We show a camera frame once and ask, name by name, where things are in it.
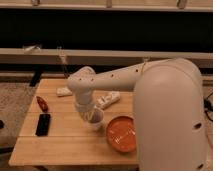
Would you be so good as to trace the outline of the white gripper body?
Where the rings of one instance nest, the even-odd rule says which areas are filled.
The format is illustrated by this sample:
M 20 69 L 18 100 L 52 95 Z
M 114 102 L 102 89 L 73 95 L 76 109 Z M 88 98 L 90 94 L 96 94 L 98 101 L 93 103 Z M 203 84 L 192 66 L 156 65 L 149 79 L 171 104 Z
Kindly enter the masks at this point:
M 92 120 L 95 107 L 96 107 L 96 105 L 95 105 L 94 101 L 89 102 L 88 104 L 75 103 L 76 111 L 79 113 L 81 118 L 86 122 L 89 122 Z

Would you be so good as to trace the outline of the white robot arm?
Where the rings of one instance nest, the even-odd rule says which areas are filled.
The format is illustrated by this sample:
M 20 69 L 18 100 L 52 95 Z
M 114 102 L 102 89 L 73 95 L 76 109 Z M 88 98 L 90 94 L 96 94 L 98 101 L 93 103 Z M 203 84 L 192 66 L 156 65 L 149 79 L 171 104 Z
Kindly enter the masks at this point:
M 92 108 L 94 90 L 133 93 L 140 171 L 205 171 L 202 76 L 192 62 L 176 58 L 100 74 L 77 72 L 67 86 L 81 113 Z

